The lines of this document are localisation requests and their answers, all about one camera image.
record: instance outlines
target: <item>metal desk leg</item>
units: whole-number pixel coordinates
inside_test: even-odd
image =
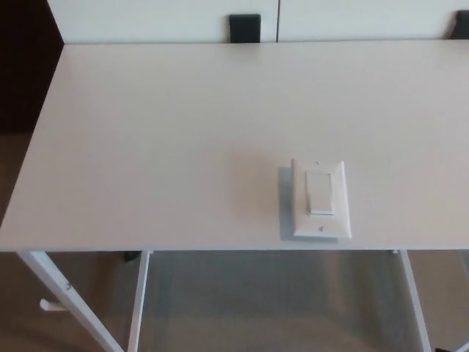
[[[426,331],[424,313],[422,312],[420,299],[418,298],[416,281],[413,277],[412,265],[410,264],[409,254],[406,250],[401,250],[399,252],[401,256],[402,267],[405,273],[405,278],[407,280],[407,286],[409,287],[410,299],[412,300],[418,333],[420,334],[421,348],[423,352],[432,352],[430,340]]]
[[[18,252],[18,256],[39,277],[44,285],[60,300],[81,325],[108,352],[124,352],[105,328],[101,320],[88,307],[73,286],[45,252]]]
[[[139,278],[133,303],[132,324],[130,325],[128,352],[137,352],[141,326],[141,314],[144,310],[145,288],[147,287],[148,264],[151,251],[143,251],[140,256]]]

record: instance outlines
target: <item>wall switch plate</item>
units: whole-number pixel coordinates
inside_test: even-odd
[[[292,160],[295,237],[351,238],[344,162]]]

